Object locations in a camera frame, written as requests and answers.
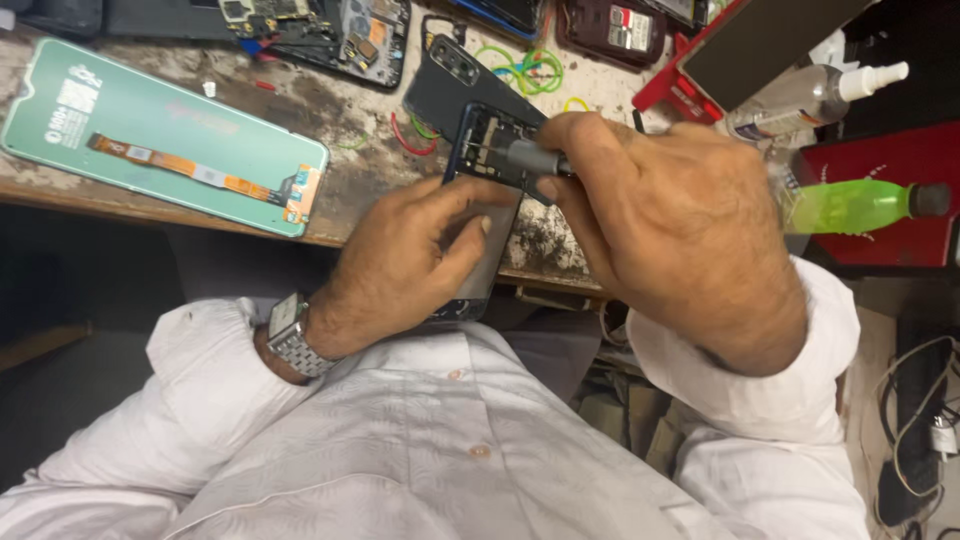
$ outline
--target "man's right hand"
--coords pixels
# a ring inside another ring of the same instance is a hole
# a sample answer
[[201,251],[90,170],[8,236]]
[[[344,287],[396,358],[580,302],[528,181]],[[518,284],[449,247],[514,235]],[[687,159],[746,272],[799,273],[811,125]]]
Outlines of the man's right hand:
[[806,340],[805,295],[757,151],[678,124],[646,136],[597,113],[540,131],[580,178],[546,177],[597,281],[751,376],[782,371]]

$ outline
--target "shirt cuff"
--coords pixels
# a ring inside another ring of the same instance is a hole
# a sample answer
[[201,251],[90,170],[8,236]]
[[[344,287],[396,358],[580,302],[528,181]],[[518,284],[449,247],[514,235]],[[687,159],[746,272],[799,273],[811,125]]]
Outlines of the shirt cuff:
[[716,428],[758,439],[837,444],[836,378],[856,353],[860,324],[851,291],[823,268],[793,258],[807,298],[808,330],[797,359],[765,378],[709,361],[671,330],[631,310],[628,335],[647,378]]
[[290,384],[253,347],[253,302],[206,300],[164,314],[147,344],[160,392],[178,424],[211,451],[233,454],[314,394]]

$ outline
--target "man's left hand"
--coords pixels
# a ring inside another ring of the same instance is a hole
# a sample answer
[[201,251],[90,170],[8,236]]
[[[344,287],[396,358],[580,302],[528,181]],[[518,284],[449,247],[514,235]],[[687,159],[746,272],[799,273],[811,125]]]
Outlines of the man's left hand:
[[444,250],[444,232],[472,202],[508,206],[504,186],[431,178],[394,191],[360,221],[330,282],[310,299],[307,343],[338,358],[412,329],[453,299],[484,254],[491,219],[470,219]]

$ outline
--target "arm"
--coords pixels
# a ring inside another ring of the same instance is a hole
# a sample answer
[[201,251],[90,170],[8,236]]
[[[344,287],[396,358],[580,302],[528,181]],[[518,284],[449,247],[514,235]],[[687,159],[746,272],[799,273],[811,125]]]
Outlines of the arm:
[[851,294],[787,255],[756,150],[582,113],[541,136],[579,182],[540,192],[632,308],[644,373],[693,409],[678,484],[741,538],[866,538],[834,410],[859,334]]
[[693,409],[675,481],[743,538],[866,539],[836,413],[835,379],[856,352],[849,289],[795,261],[807,291],[809,332],[796,360],[766,378],[707,359],[633,312],[629,335],[644,374]]
[[265,366],[252,312],[246,300],[204,301],[160,317],[147,344],[155,374],[0,496],[0,537],[158,538],[237,450],[316,389]]
[[[327,358],[347,356],[453,298],[484,253],[489,218],[470,219],[445,251],[439,240],[472,201],[512,197],[491,182],[441,187],[436,178],[381,198],[311,297],[307,343]],[[240,300],[160,317],[147,345],[156,374],[0,496],[0,537],[158,538],[242,447],[321,385],[268,351],[252,315]]]

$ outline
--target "watch face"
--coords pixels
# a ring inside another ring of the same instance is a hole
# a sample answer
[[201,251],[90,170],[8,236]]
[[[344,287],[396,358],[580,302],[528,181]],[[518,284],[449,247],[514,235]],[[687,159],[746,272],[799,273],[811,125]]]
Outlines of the watch face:
[[267,329],[267,334],[270,337],[277,335],[283,329],[297,322],[297,315],[300,312],[298,296],[297,293],[291,294],[278,302],[270,311],[270,326]]

